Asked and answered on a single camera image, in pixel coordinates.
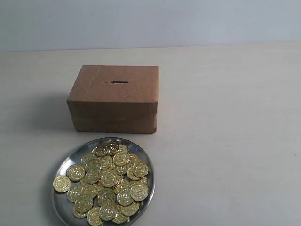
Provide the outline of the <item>gold coin top dark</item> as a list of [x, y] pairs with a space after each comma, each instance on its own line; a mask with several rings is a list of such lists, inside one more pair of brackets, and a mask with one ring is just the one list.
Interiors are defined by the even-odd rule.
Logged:
[[110, 145], [107, 143], [99, 144], [93, 151], [96, 156], [98, 157], [104, 157], [108, 154], [110, 149]]

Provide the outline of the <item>gold coin lower left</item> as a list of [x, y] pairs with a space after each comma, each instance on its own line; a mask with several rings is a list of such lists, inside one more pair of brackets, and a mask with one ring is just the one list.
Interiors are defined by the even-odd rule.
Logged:
[[88, 194], [82, 194], [75, 201], [74, 208], [79, 213], [85, 213], [89, 211], [94, 205], [94, 199]]

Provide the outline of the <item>brown cardboard box with slot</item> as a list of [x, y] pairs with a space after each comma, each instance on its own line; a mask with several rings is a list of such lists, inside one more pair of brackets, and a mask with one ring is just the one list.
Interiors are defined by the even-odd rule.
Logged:
[[153, 134], [158, 66], [83, 65], [67, 98], [76, 131]]

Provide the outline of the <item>gold coin right middle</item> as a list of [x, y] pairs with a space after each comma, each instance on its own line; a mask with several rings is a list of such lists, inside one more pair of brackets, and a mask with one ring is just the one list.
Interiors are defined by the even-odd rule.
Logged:
[[147, 198], [149, 194], [149, 188], [146, 184], [137, 182], [133, 183], [130, 187], [130, 195], [133, 200], [139, 202]]

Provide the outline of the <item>gold coin bottom left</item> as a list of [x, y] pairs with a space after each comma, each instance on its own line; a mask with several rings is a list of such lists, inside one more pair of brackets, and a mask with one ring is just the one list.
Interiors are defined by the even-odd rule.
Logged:
[[87, 222], [91, 225], [91, 226], [100, 226], [103, 224], [103, 221], [100, 218], [100, 207], [96, 206], [96, 207], [92, 207], [88, 213], [87, 213]]

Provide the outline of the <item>gold coin right upper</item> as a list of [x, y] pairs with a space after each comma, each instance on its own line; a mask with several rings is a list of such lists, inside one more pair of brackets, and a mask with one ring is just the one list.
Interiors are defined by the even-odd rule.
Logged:
[[149, 166], [145, 162], [136, 162], [132, 166], [132, 172], [136, 177], [144, 177], [149, 173]]

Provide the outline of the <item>gold coin bottom centre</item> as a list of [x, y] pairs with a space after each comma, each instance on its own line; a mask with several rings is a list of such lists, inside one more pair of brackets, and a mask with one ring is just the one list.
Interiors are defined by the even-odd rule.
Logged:
[[103, 221], [109, 221], [116, 217], [117, 206], [112, 202], [105, 202], [100, 206], [99, 216]]

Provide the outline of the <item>gold coin centre left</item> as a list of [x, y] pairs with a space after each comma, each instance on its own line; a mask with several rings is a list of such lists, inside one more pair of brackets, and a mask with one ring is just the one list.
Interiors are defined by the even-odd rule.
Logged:
[[85, 175], [86, 182], [89, 184], [95, 184], [100, 180], [102, 174], [103, 173], [100, 169], [92, 169]]

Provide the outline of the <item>gold coin on plate rim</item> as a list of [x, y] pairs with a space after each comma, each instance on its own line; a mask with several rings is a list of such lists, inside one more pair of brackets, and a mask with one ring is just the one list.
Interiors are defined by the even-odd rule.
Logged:
[[71, 187], [71, 181], [67, 176], [59, 175], [53, 180], [53, 188], [60, 193], [67, 192]]

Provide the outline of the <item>gold coin left upper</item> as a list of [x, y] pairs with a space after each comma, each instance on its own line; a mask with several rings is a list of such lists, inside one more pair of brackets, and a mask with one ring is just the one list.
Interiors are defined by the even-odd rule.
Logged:
[[85, 168], [79, 164], [71, 165], [66, 171], [67, 177], [73, 182], [80, 181], [85, 174]]

